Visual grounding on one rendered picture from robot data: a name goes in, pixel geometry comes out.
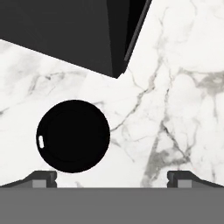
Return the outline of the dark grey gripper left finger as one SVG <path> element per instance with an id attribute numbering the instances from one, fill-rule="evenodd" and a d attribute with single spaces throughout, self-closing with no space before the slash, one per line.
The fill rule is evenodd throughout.
<path id="1" fill-rule="evenodd" d="M 34 171 L 24 179 L 1 185 L 1 188 L 56 188 L 56 179 L 56 171 Z"/>

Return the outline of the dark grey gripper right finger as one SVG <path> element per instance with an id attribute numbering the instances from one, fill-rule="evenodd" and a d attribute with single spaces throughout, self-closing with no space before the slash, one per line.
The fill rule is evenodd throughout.
<path id="1" fill-rule="evenodd" d="M 167 187 L 168 188 L 203 188 L 203 187 L 218 187 L 223 188 L 223 185 L 218 185 L 194 175 L 191 171 L 168 171 L 167 172 Z"/>

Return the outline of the black box appliance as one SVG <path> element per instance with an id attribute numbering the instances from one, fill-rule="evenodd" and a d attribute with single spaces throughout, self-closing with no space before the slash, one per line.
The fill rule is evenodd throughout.
<path id="1" fill-rule="evenodd" d="M 152 0 L 0 0 L 0 39 L 117 78 Z"/>

